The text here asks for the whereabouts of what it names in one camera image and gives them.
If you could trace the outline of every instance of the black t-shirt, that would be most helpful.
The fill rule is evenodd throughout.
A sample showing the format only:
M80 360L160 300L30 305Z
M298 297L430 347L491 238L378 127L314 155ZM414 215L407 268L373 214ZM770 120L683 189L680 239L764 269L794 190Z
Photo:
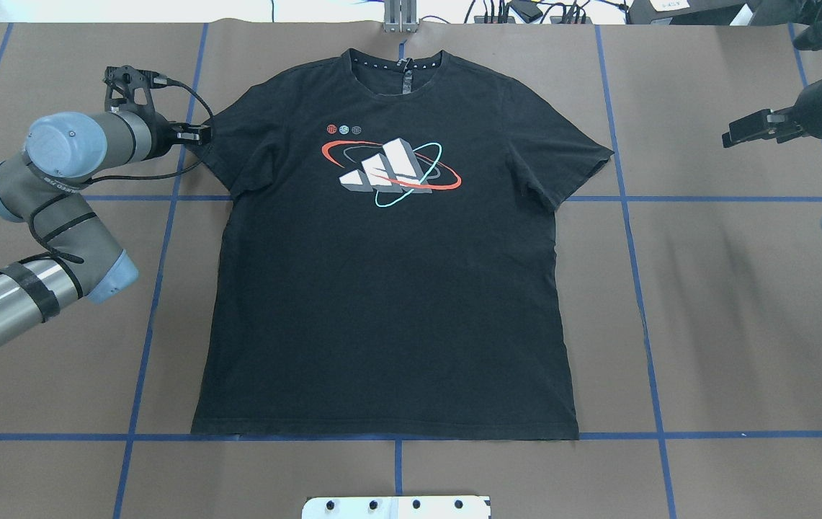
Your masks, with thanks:
M252 86L193 433L576 439L555 209L612 152L444 50Z

